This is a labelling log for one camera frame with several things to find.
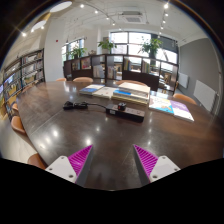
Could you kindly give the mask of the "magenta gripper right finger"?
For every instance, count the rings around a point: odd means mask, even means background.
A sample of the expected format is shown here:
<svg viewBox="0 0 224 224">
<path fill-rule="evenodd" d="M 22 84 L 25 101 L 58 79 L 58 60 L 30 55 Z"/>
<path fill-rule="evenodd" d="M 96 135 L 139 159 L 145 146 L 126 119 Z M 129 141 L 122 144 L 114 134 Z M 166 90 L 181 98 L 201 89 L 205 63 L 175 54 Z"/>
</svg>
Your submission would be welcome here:
<svg viewBox="0 0 224 224">
<path fill-rule="evenodd" d="M 157 156 L 138 145 L 133 145 L 134 158 L 143 186 L 180 170 L 167 156 Z"/>
</svg>

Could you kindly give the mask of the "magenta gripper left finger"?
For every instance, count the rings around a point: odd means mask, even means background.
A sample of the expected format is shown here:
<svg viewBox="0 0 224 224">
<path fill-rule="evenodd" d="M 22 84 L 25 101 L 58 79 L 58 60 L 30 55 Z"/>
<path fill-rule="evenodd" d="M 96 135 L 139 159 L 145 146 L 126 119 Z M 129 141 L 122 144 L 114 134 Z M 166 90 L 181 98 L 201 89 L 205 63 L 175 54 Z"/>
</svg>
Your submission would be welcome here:
<svg viewBox="0 0 224 224">
<path fill-rule="evenodd" d="M 85 185 L 93 157 L 93 146 L 87 146 L 70 156 L 60 156 L 46 171 L 81 187 Z"/>
</svg>

